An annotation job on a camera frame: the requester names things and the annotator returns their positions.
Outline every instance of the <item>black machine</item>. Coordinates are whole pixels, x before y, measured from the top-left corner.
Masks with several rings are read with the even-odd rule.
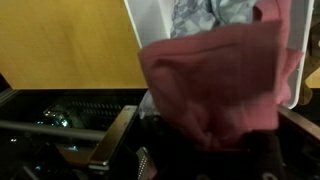
[[[145,90],[0,94],[0,179],[317,180],[320,129],[279,107],[280,128],[246,148],[196,152],[161,117],[140,120]]]

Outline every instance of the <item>pink towel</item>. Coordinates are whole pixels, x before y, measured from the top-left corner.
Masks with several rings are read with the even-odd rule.
[[[139,53],[161,116],[197,149],[241,148],[244,133],[278,127],[277,102],[288,98],[285,82],[298,62],[291,58],[299,56],[286,50],[288,7],[289,0],[261,0],[251,25],[164,40]]]

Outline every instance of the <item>patterned fabric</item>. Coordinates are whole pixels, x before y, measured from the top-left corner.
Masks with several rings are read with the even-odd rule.
[[[177,0],[171,38],[194,35],[232,23],[251,23],[258,0]]]

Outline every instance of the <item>pink cloth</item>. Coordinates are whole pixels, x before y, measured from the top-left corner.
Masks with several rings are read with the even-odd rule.
[[[197,149],[240,148],[244,133],[278,127],[277,102],[288,98],[284,82],[299,55],[286,50],[289,9],[290,0],[261,0],[255,20],[262,23],[164,40],[139,53],[161,116]]]

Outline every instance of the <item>white box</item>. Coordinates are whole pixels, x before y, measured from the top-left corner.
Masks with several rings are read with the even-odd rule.
[[[175,0],[124,0],[140,48],[169,39]],[[306,52],[314,0],[292,0],[291,31],[288,47]],[[304,57],[289,79],[292,92],[286,105],[293,108],[299,100]]]

